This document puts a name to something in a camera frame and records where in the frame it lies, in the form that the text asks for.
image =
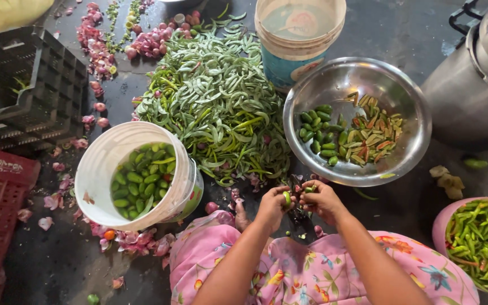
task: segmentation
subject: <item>woman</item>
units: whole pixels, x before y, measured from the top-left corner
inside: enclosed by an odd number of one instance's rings
[[[317,180],[303,187],[313,185],[318,193],[303,194],[300,204],[339,234],[309,246],[269,238],[289,187],[267,192],[253,222],[237,205],[236,228],[220,224],[224,211],[196,219],[171,251],[171,303],[479,304],[472,280],[454,263],[410,238],[368,232],[331,187]]]

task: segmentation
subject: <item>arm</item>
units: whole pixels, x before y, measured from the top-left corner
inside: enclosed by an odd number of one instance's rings
[[[317,180],[308,181],[303,187],[314,184],[319,194],[304,194],[301,203],[307,204],[305,210],[317,212],[328,224],[336,225],[367,290],[368,300],[375,305],[432,305],[424,291],[345,208],[332,188]]]
[[[261,252],[269,235],[280,227],[284,214],[282,205],[286,202],[283,191],[289,191],[289,187],[273,188],[263,196],[254,222],[244,230],[204,281],[193,305],[244,304]]]

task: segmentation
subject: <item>black plastic crate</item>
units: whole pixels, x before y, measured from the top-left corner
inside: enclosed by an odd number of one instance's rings
[[[20,89],[16,79],[29,81]],[[86,66],[41,27],[0,33],[0,149],[32,151],[81,137]]]

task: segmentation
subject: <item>hand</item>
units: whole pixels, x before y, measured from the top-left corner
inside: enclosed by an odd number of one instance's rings
[[[275,187],[270,189],[263,198],[261,199],[261,204],[259,205],[259,211],[254,221],[257,221],[267,228],[269,228],[269,235],[276,232],[280,228],[281,218],[284,213],[290,210],[297,198],[291,196],[291,206],[289,208],[284,208],[286,204],[284,191],[290,191],[288,186]]]
[[[348,210],[336,196],[330,186],[319,180],[310,180],[302,184],[302,188],[316,186],[315,193],[303,193],[300,196],[300,204],[303,210],[317,213],[327,224],[336,225],[336,218]]]

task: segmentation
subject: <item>bucket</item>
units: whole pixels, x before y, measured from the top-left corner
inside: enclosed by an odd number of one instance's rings
[[[131,152],[148,142],[172,144],[176,153],[173,183],[165,197],[141,218],[128,220],[112,204],[110,186],[116,167]],[[199,204],[203,179],[182,144],[166,129],[145,121],[131,121],[112,127],[95,140],[80,160],[75,178],[75,196],[84,215],[116,230],[137,231],[155,223],[169,223],[188,216]],[[86,202],[85,192],[95,201]]]
[[[295,82],[325,59],[345,21],[345,0],[258,0],[255,31],[263,71],[276,90]]]

